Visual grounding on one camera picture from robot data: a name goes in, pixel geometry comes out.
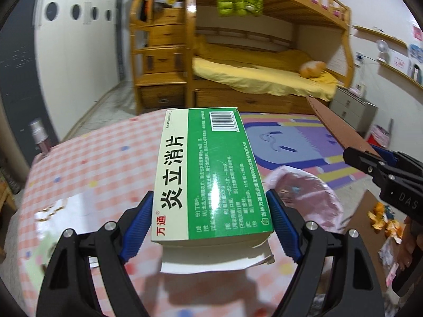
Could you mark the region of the right hand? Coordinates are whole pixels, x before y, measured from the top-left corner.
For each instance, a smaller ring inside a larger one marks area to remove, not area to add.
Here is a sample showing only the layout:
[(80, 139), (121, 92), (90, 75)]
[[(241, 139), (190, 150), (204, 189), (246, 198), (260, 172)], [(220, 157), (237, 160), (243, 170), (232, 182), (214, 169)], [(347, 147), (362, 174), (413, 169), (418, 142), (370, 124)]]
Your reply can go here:
[(404, 220), (405, 228), (402, 236), (402, 243), (400, 244), (399, 252), (397, 254), (397, 263), (399, 268), (403, 271), (412, 263), (412, 253), (416, 246), (422, 248), (422, 234), (414, 236), (411, 234), (412, 219), (406, 217)]

